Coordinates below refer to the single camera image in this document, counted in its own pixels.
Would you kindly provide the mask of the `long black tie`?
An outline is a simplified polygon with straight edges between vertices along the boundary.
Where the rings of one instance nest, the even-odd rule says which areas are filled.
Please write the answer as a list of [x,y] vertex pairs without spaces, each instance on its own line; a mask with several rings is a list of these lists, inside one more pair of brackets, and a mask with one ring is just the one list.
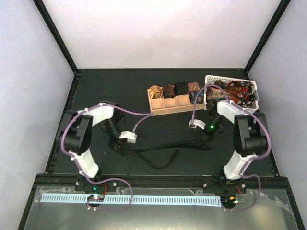
[[[167,150],[167,149],[175,149],[169,158],[169,161],[165,163],[164,165],[158,166],[155,165],[152,161],[150,161],[148,158],[141,155],[141,153],[147,153],[150,151],[158,151],[158,150]],[[136,155],[139,159],[143,160],[145,163],[147,163],[152,169],[155,170],[161,170],[166,167],[168,167],[170,164],[173,163],[175,158],[177,157],[179,153],[179,149],[192,149],[192,150],[201,150],[201,151],[208,151],[212,148],[208,146],[205,141],[188,141],[188,142],[179,142],[164,146],[157,146],[152,148],[146,148],[146,149],[122,149],[120,154],[123,156],[126,155]]]

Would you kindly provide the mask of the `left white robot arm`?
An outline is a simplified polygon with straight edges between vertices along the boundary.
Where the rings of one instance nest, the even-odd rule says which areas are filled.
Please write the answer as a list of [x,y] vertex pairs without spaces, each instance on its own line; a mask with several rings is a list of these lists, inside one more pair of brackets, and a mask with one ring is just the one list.
[[88,177],[86,185],[92,191],[98,191],[103,186],[103,179],[97,176],[99,166],[90,151],[92,129],[95,125],[103,124],[109,136],[108,146],[121,151],[125,141],[120,138],[118,122],[123,117],[124,112],[119,110],[119,105],[109,101],[80,111],[68,111],[64,116],[57,134],[60,148],[76,162],[79,173]]

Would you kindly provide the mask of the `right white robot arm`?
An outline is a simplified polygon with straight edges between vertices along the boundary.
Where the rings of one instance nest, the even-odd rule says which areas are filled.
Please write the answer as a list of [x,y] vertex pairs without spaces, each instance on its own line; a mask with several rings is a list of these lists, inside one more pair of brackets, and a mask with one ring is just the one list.
[[234,180],[243,178],[245,170],[253,161],[266,158],[271,152],[266,116],[263,113],[252,113],[227,100],[209,102],[206,108],[211,117],[202,128],[205,137],[214,137],[220,129],[222,117],[234,125],[234,153],[223,168],[225,177],[218,181],[219,190],[230,193],[236,186]]

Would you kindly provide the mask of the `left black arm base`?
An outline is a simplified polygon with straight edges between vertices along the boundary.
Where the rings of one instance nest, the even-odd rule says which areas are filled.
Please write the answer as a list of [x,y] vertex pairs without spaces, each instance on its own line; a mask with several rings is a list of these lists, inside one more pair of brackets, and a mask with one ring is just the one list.
[[117,183],[117,180],[113,180],[100,184],[93,184],[84,177],[79,176],[75,183],[75,191],[84,192],[85,194],[114,192],[117,188]]

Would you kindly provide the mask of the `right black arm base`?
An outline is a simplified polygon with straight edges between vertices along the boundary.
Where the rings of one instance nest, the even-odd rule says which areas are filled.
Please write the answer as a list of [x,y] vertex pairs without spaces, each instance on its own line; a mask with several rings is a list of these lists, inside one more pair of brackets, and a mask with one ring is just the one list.
[[203,189],[207,193],[220,195],[245,194],[246,189],[242,186],[243,180],[226,179],[225,176],[206,176],[202,179]]

